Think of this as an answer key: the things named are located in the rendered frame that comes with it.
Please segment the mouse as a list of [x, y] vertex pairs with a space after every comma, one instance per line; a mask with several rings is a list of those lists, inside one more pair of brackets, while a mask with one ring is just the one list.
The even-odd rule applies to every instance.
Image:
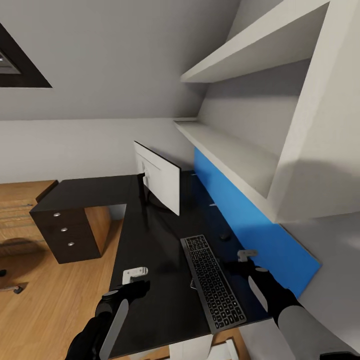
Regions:
[[223, 233], [220, 234], [220, 237], [223, 239], [223, 240], [228, 240], [232, 237], [232, 234], [228, 231], [225, 231]]

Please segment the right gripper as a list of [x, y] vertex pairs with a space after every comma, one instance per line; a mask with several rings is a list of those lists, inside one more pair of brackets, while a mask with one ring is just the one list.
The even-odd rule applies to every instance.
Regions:
[[243, 278], [244, 278], [244, 276], [243, 276], [244, 268], [246, 266], [255, 266], [254, 261], [252, 261], [251, 259], [248, 259], [247, 262], [241, 262], [241, 261], [239, 262], [238, 260], [237, 261], [229, 261], [229, 262], [223, 261], [222, 264], [224, 266], [224, 269], [226, 271], [229, 271], [229, 273], [232, 276], [240, 275]]

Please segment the swivel chair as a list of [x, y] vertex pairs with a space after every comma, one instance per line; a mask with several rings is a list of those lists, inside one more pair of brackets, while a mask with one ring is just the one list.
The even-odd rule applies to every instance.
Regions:
[[[0, 270], [0, 277], [5, 276], [6, 272], [7, 272], [6, 269]], [[18, 285], [5, 287], [5, 288], [0, 288], [0, 292], [10, 291], [10, 290], [13, 290], [16, 294], [18, 294], [20, 291], [23, 290], [23, 288], [21, 286], [18, 286]]]

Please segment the monitor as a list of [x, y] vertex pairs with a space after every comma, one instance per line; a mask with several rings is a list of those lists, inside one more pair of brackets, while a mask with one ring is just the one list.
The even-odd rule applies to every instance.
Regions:
[[[133, 145], [141, 205], [151, 204], [181, 216], [182, 168], [137, 141], [133, 141]], [[153, 192], [167, 208], [153, 204], [149, 198], [146, 202], [144, 185], [149, 188], [148, 195]]]

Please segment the keyboard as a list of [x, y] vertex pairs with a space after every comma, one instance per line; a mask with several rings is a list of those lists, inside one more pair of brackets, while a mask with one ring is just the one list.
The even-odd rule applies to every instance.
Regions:
[[180, 239], [212, 335], [247, 318], [203, 234]]

